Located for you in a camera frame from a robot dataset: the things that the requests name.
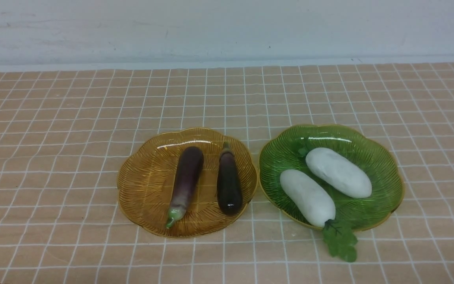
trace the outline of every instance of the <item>daikon radish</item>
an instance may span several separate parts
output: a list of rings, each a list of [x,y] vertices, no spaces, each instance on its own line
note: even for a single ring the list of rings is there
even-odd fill
[[[323,228],[327,221],[335,219],[334,201],[307,174],[288,169],[281,173],[279,182],[283,191],[311,225]]]
[[[316,176],[352,198],[372,194],[371,180],[358,166],[328,148],[315,148],[306,155],[306,164]]]

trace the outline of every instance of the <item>plate rim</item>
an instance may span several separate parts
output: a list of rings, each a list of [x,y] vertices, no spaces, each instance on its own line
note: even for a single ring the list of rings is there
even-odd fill
[[[364,138],[365,140],[369,140],[375,144],[377,144],[378,146],[382,147],[385,151],[387,151],[387,153],[389,153],[390,157],[392,158],[392,160],[395,162],[395,164],[397,165],[397,175],[398,177],[400,178],[400,181],[401,181],[401,185],[402,185],[402,194],[400,196],[400,200],[398,201],[397,205],[390,211],[386,214],[386,216],[380,220],[379,222],[377,222],[376,224],[374,225],[371,225],[371,226],[368,226],[366,228],[360,228],[360,229],[355,229],[353,230],[354,232],[363,232],[363,231],[367,231],[367,230],[370,230],[370,229],[373,229],[373,228],[376,228],[377,226],[380,226],[381,224],[385,223],[389,218],[390,216],[393,214],[393,212],[395,212],[398,207],[400,207],[401,203],[404,201],[404,196],[406,196],[406,183],[405,183],[405,180],[402,178],[402,175],[400,174],[400,170],[398,168],[398,163],[397,163],[397,159],[396,157],[393,155],[393,153],[391,153],[391,151],[389,151],[388,149],[386,149],[386,147],[384,147],[382,144],[380,144],[379,142],[375,141],[375,140],[372,140],[368,137],[366,137],[364,134],[362,134],[360,131],[357,131],[355,128],[352,128],[352,127],[349,127],[349,126],[346,126],[346,125],[343,125],[343,124],[333,124],[333,123],[330,123],[330,124],[307,124],[307,123],[301,123],[301,124],[295,124],[295,125],[292,125],[288,128],[286,128],[285,130],[283,130],[280,134],[278,134],[276,137],[274,137],[273,139],[269,140],[267,143],[265,143],[262,147],[262,149],[260,150],[260,153],[259,153],[259,174],[261,173],[261,170],[260,170],[260,156],[261,156],[261,153],[266,149],[267,145],[269,143],[271,143],[272,141],[280,138],[280,136],[285,132],[285,131],[288,131],[289,129],[292,129],[294,127],[302,127],[302,126],[306,126],[306,127],[313,127],[313,128],[320,128],[320,127],[336,127],[336,128],[344,128],[344,129],[348,129],[350,131],[353,131],[353,132],[356,132],[358,133],[362,138]],[[306,224],[304,222],[301,222],[299,220],[297,220],[296,218],[292,217],[290,214],[288,214],[285,210],[281,209],[278,205],[276,205],[276,203],[268,196],[267,192],[266,192],[266,189],[263,187],[262,185],[262,181],[261,181],[261,177],[258,178],[259,180],[259,183],[260,183],[260,189],[262,190],[263,194],[265,195],[265,197],[270,201],[270,203],[272,203],[272,205],[274,205],[276,208],[278,208],[283,214],[285,214],[288,218],[292,219],[293,221],[303,225],[304,227],[306,228],[310,228],[310,229],[313,229],[313,230],[318,230],[318,231],[321,231],[322,228],[319,228],[317,226],[313,226],[313,225],[309,225],[309,224]]]
[[[248,200],[248,202],[243,206],[243,208],[241,209],[241,211],[236,215],[236,217],[234,219],[232,219],[232,222],[230,222],[227,226],[223,227],[223,228],[220,228],[218,230],[213,230],[212,232],[207,232],[207,233],[203,233],[203,234],[197,234],[197,235],[192,235],[192,236],[189,236],[189,237],[175,237],[175,236],[168,236],[168,235],[164,235],[164,234],[159,234],[157,232],[154,232],[153,230],[150,230],[149,228],[146,228],[138,223],[136,223],[135,221],[132,220],[132,218],[128,217],[127,213],[125,212],[125,210],[122,209],[122,206],[120,205],[120,200],[121,200],[121,192],[120,192],[120,182],[121,182],[121,171],[122,171],[122,168],[124,166],[126,166],[126,164],[129,162],[129,160],[131,160],[132,158],[134,158],[134,156],[139,153],[143,147],[148,143],[150,142],[151,140],[153,139],[156,139],[157,137],[161,136],[161,135],[169,135],[169,134],[178,134],[178,133],[183,133],[185,131],[194,131],[194,130],[203,130],[203,131],[212,131],[214,133],[218,133],[219,135],[221,135],[222,137],[228,137],[229,139],[231,140],[236,140],[238,141],[240,144],[243,145],[243,147],[247,150],[249,156],[250,156],[250,164],[252,165],[254,171],[255,171],[255,178],[256,178],[256,182],[255,182],[255,188],[250,196],[250,199]],[[124,161],[124,163],[121,164],[120,166],[120,169],[117,173],[117,201],[118,201],[118,205],[119,205],[119,209],[120,211],[122,212],[122,214],[124,214],[124,216],[126,216],[126,218],[131,221],[133,224],[143,228],[144,230],[146,230],[147,232],[150,232],[151,234],[153,235],[156,235],[158,237],[164,237],[166,239],[192,239],[192,238],[195,238],[195,237],[202,237],[202,236],[205,236],[205,235],[209,235],[209,234],[213,234],[213,233],[216,233],[216,232],[219,232],[220,230],[225,230],[225,228],[231,226],[232,224],[234,224],[240,217],[241,215],[245,212],[245,210],[247,209],[247,207],[250,205],[250,203],[253,201],[253,197],[255,196],[256,192],[257,192],[257,189],[260,187],[260,171],[259,171],[259,168],[257,167],[257,165],[254,163],[253,161],[253,155],[251,154],[250,152],[250,149],[239,139],[235,138],[235,137],[232,137],[230,135],[224,135],[222,133],[220,133],[219,131],[216,131],[215,129],[211,129],[211,128],[207,128],[207,127],[189,127],[189,128],[186,128],[186,129],[181,129],[179,131],[169,131],[169,132],[165,132],[165,133],[160,133],[160,134],[157,134],[157,135],[154,135],[152,136],[150,139],[146,140],[143,144],[141,144],[141,146],[138,148],[137,151],[135,151],[134,153],[132,153],[130,156],[128,156],[126,158],[126,160]]]

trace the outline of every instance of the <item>green leaf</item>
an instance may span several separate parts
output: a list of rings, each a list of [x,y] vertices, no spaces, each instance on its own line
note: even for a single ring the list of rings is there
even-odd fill
[[[339,247],[339,257],[346,262],[355,262],[357,260],[357,250],[352,246]]]
[[[328,253],[331,257],[337,257],[339,255],[339,246],[337,246],[336,244],[329,244]]]
[[[353,234],[351,225],[344,221],[329,220],[323,227],[322,233],[330,256],[339,256],[346,262],[357,260],[355,245],[358,243],[358,239]]]
[[[306,155],[308,155],[309,151],[306,147],[302,147],[298,150],[298,155],[299,155],[299,158],[304,158]]]

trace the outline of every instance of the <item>dark purple eggplant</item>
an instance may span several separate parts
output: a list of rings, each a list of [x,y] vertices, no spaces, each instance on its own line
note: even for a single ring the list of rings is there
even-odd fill
[[[243,208],[243,193],[234,153],[228,142],[223,143],[216,180],[216,199],[220,210],[228,215],[238,214]]]
[[[204,155],[197,147],[185,149],[178,160],[178,167],[173,185],[173,196],[167,211],[166,228],[171,228],[181,220],[194,196],[199,176],[204,164]]]

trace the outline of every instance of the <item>amber glass plate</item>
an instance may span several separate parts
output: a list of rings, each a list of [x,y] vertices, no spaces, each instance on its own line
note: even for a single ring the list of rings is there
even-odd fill
[[[231,144],[236,157],[243,192],[243,209],[230,217],[220,211],[216,201],[218,160],[224,141]],[[203,170],[184,218],[166,229],[178,159],[190,146],[203,151]],[[257,182],[256,167],[242,142],[211,129],[189,128],[146,141],[122,165],[117,185],[119,205],[130,221],[161,237],[187,239],[222,230],[236,221],[252,200]]]
[[[350,198],[312,174],[303,153],[317,147],[330,148],[362,169],[371,180],[371,196]],[[294,221],[316,230],[320,228],[306,221],[281,188],[279,176],[284,170],[300,170],[320,184],[335,203],[335,219],[347,221],[354,231],[368,230],[382,224],[404,198],[404,183],[391,153],[379,143],[342,125],[292,126],[263,147],[259,165],[262,190],[270,202]]]

